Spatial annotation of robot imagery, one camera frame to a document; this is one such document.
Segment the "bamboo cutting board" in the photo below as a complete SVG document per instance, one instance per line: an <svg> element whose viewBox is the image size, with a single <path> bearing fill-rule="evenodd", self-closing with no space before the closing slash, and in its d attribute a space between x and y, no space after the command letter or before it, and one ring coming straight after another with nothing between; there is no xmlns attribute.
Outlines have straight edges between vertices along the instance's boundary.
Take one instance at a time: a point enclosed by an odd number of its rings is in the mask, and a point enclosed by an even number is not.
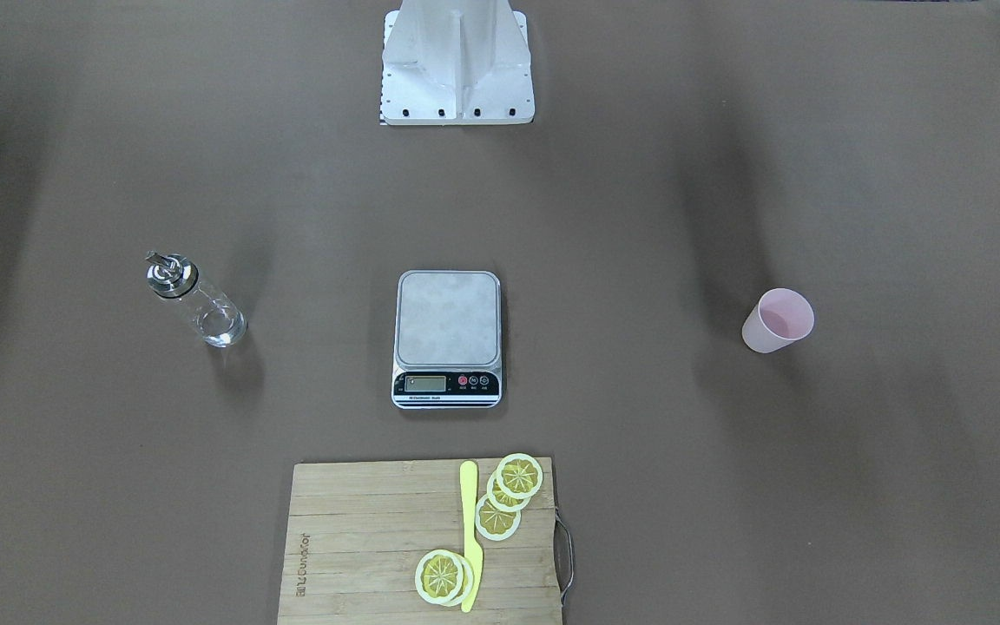
<svg viewBox="0 0 1000 625"><path fill-rule="evenodd" d="M299 464L283 549L280 624L560 624L566 542L556 533L552 460L507 541L481 539L483 584L469 612L426 602L414 570L464 541L460 460Z"/></svg>

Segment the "digital kitchen scale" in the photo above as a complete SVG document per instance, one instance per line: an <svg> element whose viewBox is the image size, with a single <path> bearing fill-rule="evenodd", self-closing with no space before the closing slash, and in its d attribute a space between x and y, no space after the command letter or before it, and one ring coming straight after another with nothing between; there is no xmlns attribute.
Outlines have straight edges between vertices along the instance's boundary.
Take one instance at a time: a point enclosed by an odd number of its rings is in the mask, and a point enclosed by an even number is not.
<svg viewBox="0 0 1000 625"><path fill-rule="evenodd" d="M398 281L391 401L400 409L503 399L503 289L494 273L417 269Z"/></svg>

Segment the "lemon slice top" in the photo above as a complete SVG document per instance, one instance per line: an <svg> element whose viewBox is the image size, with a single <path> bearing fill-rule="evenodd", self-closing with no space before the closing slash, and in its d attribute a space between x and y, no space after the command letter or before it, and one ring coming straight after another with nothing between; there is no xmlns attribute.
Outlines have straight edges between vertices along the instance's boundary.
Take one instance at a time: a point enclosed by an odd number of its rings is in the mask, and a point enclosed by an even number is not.
<svg viewBox="0 0 1000 625"><path fill-rule="evenodd" d="M539 460L524 452L504 456L495 470L498 490L510 499L524 501L532 498L543 487L544 471Z"/></svg>

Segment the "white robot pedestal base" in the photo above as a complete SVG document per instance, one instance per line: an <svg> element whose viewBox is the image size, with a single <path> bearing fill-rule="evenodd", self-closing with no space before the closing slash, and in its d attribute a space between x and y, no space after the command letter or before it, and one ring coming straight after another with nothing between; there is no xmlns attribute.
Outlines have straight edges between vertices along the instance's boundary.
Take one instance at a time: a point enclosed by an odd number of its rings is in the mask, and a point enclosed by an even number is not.
<svg viewBox="0 0 1000 625"><path fill-rule="evenodd" d="M508 1L405 1L386 13L382 36L381 123L535 119L528 21Z"/></svg>

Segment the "lemon slice lower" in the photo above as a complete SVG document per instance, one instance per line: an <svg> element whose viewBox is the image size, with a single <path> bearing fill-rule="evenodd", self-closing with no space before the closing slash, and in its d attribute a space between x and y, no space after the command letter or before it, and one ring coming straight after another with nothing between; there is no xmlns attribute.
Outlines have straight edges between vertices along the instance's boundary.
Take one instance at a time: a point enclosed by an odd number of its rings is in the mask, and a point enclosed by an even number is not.
<svg viewBox="0 0 1000 625"><path fill-rule="evenodd" d="M519 529L523 512L500 510L492 505L487 496L477 500L475 527L477 533L488 541L500 542L511 538Z"/></svg>

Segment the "pink plastic cup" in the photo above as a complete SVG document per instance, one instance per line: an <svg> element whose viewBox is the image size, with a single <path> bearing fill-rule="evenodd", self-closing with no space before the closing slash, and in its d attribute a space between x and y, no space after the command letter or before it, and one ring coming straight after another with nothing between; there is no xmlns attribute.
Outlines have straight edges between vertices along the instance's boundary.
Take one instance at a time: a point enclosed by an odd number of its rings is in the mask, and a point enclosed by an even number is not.
<svg viewBox="0 0 1000 625"><path fill-rule="evenodd" d="M774 288L763 293L747 316L741 337L751 351L771 353L808 337L814 325L813 305L801 293Z"/></svg>

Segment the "lemon slice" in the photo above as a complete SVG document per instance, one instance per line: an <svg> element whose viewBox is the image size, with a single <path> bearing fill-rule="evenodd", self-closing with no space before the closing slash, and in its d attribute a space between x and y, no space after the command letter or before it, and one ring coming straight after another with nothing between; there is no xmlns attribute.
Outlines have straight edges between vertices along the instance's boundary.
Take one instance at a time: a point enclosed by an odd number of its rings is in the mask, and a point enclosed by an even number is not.
<svg viewBox="0 0 1000 625"><path fill-rule="evenodd" d="M461 564L462 570L462 584L460 590L457 591L455 597L452 600L444 603L446 608L452 608L452 606L461 605L465 601L465 598L471 594L472 590L475 589L475 570L472 567L471 562L468 558L457 554L457 561Z"/></svg>
<svg viewBox="0 0 1000 625"><path fill-rule="evenodd" d="M414 572L414 589L422 601L449 608L464 599L469 573L460 554L434 549L420 558Z"/></svg>
<svg viewBox="0 0 1000 625"><path fill-rule="evenodd" d="M544 471L539 460L524 452L504 456L495 470L498 490L510 499L524 501L532 498L543 487Z"/></svg>
<svg viewBox="0 0 1000 625"><path fill-rule="evenodd" d="M517 498L504 494L500 490L499 482L497 481L497 474L493 472L487 483L487 490L485 491L485 498L489 502L492 508L495 510L502 511L503 513L516 513L517 511L523 510L525 506L530 503L530 498Z"/></svg>
<svg viewBox="0 0 1000 625"><path fill-rule="evenodd" d="M500 542L511 538L519 529L523 512L500 510L492 505L487 496L477 500L475 527L477 533L488 541Z"/></svg>

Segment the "lemon slice behind front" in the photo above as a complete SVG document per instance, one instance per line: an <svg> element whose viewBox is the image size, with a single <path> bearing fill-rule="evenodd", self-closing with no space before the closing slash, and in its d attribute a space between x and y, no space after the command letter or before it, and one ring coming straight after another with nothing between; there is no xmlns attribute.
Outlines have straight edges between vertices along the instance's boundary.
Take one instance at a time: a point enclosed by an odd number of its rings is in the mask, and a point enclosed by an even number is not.
<svg viewBox="0 0 1000 625"><path fill-rule="evenodd" d="M455 597L452 600L444 603L446 608L452 608L452 606L461 605L465 601L465 598L471 594L472 590L475 589L475 570L472 567L471 562L468 558L457 554L457 561L461 564L462 570L462 584L460 590L457 591Z"/></svg>

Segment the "yellow plastic knife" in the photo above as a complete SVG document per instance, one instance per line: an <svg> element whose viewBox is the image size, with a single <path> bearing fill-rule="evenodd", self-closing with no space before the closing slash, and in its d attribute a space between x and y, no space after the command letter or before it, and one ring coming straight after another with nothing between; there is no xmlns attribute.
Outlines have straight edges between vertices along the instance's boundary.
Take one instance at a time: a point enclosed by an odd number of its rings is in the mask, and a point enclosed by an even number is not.
<svg viewBox="0 0 1000 625"><path fill-rule="evenodd" d="M480 584L483 581L484 551L477 541L476 511L477 511L477 464L473 460L464 460L459 467L459 487L462 506L462 534L464 546L462 555L467 559L473 576L472 589L461 601L462 613L471 612Z"/></svg>

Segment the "lemon slice middle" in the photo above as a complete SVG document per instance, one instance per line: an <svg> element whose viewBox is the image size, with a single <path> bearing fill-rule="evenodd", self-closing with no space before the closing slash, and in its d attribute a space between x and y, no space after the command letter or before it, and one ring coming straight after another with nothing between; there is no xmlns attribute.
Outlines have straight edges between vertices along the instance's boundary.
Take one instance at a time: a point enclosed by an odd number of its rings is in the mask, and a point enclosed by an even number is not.
<svg viewBox="0 0 1000 625"><path fill-rule="evenodd" d="M503 513L516 513L517 511L523 510L525 506L530 503L530 498L517 498L504 494L500 490L499 482L497 481L497 474L493 472L487 483L487 490L485 491L485 498L489 502L492 508L495 510L502 511Z"/></svg>

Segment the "glass sauce bottle metal spout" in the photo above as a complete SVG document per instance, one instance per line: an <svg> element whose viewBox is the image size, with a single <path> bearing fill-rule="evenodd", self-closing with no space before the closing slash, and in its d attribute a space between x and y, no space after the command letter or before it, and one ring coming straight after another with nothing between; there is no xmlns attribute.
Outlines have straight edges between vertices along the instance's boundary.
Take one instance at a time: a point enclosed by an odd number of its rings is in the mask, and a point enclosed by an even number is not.
<svg viewBox="0 0 1000 625"><path fill-rule="evenodd" d="M247 320L237 305L190 258L178 253L150 252L146 281L159 300L215 348L235 345L247 330Z"/></svg>

